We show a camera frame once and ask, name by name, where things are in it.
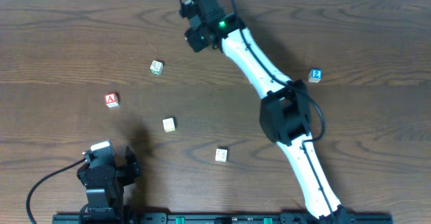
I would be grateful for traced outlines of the blue number 2 block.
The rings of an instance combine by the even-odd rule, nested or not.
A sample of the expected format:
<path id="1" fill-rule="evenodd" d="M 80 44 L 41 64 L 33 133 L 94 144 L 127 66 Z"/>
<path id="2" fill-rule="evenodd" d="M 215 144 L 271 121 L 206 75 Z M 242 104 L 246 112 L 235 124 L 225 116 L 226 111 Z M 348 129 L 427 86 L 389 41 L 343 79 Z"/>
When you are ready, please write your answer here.
<path id="1" fill-rule="evenodd" d="M 308 81 L 318 83 L 323 77 L 323 72 L 320 69 L 312 69 L 308 74 Z"/>

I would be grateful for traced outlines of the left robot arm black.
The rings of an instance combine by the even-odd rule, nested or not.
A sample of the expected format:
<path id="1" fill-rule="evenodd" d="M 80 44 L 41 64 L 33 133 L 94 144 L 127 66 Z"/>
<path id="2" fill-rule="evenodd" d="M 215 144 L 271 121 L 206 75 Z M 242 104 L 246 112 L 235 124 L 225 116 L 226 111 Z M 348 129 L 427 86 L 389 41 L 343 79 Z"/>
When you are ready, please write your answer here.
<path id="1" fill-rule="evenodd" d="M 141 166 L 129 147 L 125 149 L 126 164 L 118 166 L 111 146 L 84 152 L 85 164 L 77 177 L 86 188 L 88 216 L 84 223 L 126 223 L 124 187 L 141 176 Z"/>

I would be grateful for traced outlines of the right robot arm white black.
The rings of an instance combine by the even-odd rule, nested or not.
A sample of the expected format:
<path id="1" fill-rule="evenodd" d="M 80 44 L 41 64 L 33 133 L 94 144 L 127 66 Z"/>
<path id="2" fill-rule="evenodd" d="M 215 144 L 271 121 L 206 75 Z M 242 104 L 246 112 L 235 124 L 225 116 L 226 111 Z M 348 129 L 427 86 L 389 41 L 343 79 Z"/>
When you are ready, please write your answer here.
<path id="1" fill-rule="evenodd" d="M 314 151 L 310 107 L 316 102 L 302 80 L 292 81 L 265 55 L 239 17 L 188 16 L 185 37 L 191 48 L 214 46 L 238 65 L 261 99 L 259 122 L 267 138 L 285 154 L 302 189 L 306 209 L 319 221 L 339 223 L 342 205 Z"/>

